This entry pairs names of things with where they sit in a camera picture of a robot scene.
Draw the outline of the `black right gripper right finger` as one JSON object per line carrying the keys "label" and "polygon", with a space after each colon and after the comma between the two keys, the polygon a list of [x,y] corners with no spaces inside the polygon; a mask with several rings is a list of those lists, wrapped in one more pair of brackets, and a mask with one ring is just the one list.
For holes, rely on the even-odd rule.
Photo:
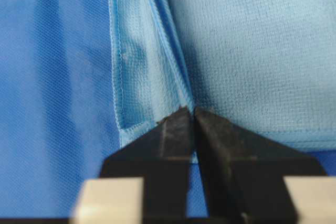
{"label": "black right gripper right finger", "polygon": [[335,177],[317,158],[195,109],[207,211],[231,223],[335,223]]}

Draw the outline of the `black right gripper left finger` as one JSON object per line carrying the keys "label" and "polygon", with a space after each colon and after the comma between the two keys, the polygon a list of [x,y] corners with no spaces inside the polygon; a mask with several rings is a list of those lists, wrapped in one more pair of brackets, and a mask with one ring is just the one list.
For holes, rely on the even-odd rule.
{"label": "black right gripper left finger", "polygon": [[103,161],[70,223],[183,223],[193,151],[192,118],[181,108]]}

